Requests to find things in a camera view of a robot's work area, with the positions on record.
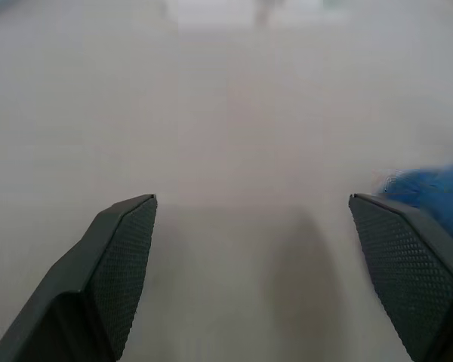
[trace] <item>blue fluffy object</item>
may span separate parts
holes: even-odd
[[[453,238],[453,167],[410,170],[389,179],[381,193],[424,210]]]

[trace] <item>blurry background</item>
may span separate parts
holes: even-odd
[[[293,1],[0,12],[0,336],[98,211],[155,192],[123,361],[409,360],[347,199],[453,161],[453,0]]]

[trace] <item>blue fabric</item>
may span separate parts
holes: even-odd
[[[453,167],[411,170],[388,181],[381,193],[424,210],[453,238]]]

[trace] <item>floor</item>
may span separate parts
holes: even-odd
[[[347,200],[451,161],[453,0],[20,0],[0,13],[0,335],[99,210],[154,192],[122,361],[409,361]]]

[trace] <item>textured grip pad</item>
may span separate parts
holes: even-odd
[[[88,286],[116,360],[143,292],[156,207],[149,199],[122,218]]]
[[[414,362],[425,360],[453,303],[453,277],[402,216],[351,198],[374,289]]]

